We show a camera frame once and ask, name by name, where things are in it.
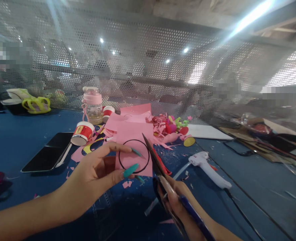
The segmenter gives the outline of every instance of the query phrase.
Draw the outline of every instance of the table surface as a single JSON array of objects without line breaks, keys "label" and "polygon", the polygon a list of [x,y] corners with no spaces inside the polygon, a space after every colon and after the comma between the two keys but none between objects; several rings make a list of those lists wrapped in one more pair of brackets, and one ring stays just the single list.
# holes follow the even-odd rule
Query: table surface
[{"label": "table surface", "polygon": [[[73,147],[63,165],[51,172],[21,173],[22,167],[58,132],[73,132],[81,112],[53,110],[48,114],[13,116],[0,114],[0,171],[6,174],[0,187],[0,210],[29,201],[34,195],[46,195],[61,186],[76,167],[70,159]],[[231,182],[231,193],[238,205],[266,240],[289,240],[223,172],[223,168],[273,219],[296,240],[296,175],[283,164],[271,163],[258,155],[242,157],[228,149],[221,140],[196,139],[191,147],[173,147],[173,151],[155,147],[165,166],[174,176],[188,157],[208,151],[209,163]],[[94,148],[101,142],[93,144]],[[243,240],[259,240],[227,194],[218,188],[199,168],[187,168],[185,183],[205,211]],[[178,179],[185,177],[185,172]],[[160,224],[169,217],[158,204],[149,216],[144,211],[155,198],[151,178],[141,184],[134,180],[124,189],[122,182],[103,195],[81,218],[28,239],[91,238],[92,240],[181,240],[174,224]]]}]

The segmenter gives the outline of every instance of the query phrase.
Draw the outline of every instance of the phone screen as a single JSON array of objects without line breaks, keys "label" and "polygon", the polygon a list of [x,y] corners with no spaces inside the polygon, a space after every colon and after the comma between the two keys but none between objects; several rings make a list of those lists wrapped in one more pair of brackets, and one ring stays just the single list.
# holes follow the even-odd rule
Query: phone screen
[{"label": "phone screen", "polygon": [[50,171],[58,163],[70,143],[73,132],[57,133],[21,172]]}]

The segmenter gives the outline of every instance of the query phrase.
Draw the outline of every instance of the person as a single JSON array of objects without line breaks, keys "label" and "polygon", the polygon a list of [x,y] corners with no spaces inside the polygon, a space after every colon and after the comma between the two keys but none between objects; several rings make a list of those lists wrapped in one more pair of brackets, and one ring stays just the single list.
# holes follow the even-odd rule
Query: person
[{"label": "person", "polygon": [[[111,151],[130,153],[132,150],[114,142],[103,145],[86,155],[54,192],[0,211],[0,240],[22,240],[79,218],[104,192],[125,178],[124,170],[115,170],[116,157],[107,156]],[[240,240],[202,209],[183,182],[168,176],[167,179],[161,177],[161,183],[168,193],[166,204],[182,221],[190,240],[204,240],[204,237],[179,202],[178,195],[188,198],[215,240]]]}]

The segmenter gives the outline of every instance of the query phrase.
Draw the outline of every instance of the teal fingernail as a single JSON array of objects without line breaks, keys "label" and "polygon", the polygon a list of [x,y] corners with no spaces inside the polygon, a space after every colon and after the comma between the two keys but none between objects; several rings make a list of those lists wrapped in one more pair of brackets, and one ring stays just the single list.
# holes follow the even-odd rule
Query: teal fingernail
[{"label": "teal fingernail", "polygon": [[132,165],[128,169],[126,169],[124,171],[124,178],[128,178],[131,174],[133,174],[137,170],[138,167],[139,167],[139,164],[137,163],[135,165]]},{"label": "teal fingernail", "polygon": [[133,148],[131,148],[132,149],[132,152],[133,153],[136,153],[138,156],[141,156],[141,154],[137,151],[137,150],[135,150],[135,149],[133,149]]},{"label": "teal fingernail", "polygon": [[135,176],[137,180],[139,180],[142,184],[145,184],[145,181],[141,178],[141,176]]}]

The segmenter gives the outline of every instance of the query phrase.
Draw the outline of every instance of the metal mesh wall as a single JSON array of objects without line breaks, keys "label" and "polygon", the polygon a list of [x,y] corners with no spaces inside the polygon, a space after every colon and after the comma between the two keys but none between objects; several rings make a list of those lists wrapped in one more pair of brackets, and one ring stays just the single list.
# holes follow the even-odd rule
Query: metal mesh wall
[{"label": "metal mesh wall", "polygon": [[154,114],[219,125],[252,112],[296,128],[296,108],[261,100],[263,86],[296,84],[296,46],[227,36],[91,4],[0,0],[0,46],[33,49],[33,68],[0,65],[0,92],[27,88],[52,107],[81,110],[82,87],[98,86],[103,104],[117,110],[151,102]]}]

